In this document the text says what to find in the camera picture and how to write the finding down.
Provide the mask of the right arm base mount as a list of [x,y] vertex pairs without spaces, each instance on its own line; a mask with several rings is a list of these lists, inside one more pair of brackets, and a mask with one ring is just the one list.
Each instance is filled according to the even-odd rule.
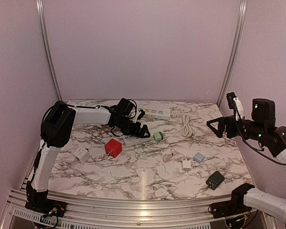
[[251,215],[251,210],[251,207],[238,206],[232,201],[217,202],[208,207],[208,212],[213,215],[214,219],[225,218],[229,229],[242,228]]

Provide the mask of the white charger plug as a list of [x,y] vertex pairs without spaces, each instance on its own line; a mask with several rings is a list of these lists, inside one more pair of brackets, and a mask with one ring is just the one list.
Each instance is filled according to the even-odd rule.
[[185,172],[189,172],[192,168],[191,161],[184,159],[182,161],[182,170]]

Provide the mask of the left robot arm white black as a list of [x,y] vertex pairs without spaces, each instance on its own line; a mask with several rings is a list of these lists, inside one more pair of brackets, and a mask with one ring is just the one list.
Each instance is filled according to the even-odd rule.
[[69,141],[72,128],[79,124],[107,125],[119,128],[123,135],[138,138],[151,136],[146,124],[134,122],[130,115],[136,104],[122,98],[117,105],[96,107],[75,106],[57,101],[41,121],[41,142],[26,186],[27,201],[40,212],[47,212],[48,183],[55,159]]

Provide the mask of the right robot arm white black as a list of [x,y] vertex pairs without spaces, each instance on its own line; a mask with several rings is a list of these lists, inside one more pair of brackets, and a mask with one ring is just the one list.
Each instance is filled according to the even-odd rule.
[[[250,148],[286,170],[286,127],[276,126],[275,102],[253,99],[252,118],[248,120],[240,99],[234,93],[228,93],[227,100],[233,115],[209,120],[206,125],[218,138],[226,133],[227,138],[241,137],[245,144],[248,140],[257,141],[260,148]],[[253,208],[280,220],[286,227],[286,199],[267,194],[249,183],[235,188],[230,200],[210,204],[208,210],[217,219],[242,214]]]

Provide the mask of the green plug adapter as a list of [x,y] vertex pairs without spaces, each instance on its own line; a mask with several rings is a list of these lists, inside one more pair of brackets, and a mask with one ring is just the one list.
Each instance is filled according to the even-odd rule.
[[153,133],[153,139],[156,142],[160,142],[160,141],[166,140],[167,136],[165,135],[164,132],[157,131]]

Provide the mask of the dark green charger plug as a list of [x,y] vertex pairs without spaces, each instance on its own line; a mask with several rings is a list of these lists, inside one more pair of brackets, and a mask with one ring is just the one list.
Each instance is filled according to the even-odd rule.
[[216,190],[219,185],[225,180],[225,177],[219,172],[215,171],[206,181],[207,186],[211,190]]

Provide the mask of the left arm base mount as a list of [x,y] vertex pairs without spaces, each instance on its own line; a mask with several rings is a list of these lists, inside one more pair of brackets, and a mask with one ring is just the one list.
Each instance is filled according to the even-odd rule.
[[60,225],[60,218],[64,217],[67,204],[62,201],[48,199],[45,206],[41,208],[35,207],[32,203],[26,202],[25,208],[32,210],[35,213],[40,213],[41,216],[34,216],[33,222],[37,225],[44,224],[53,229]]

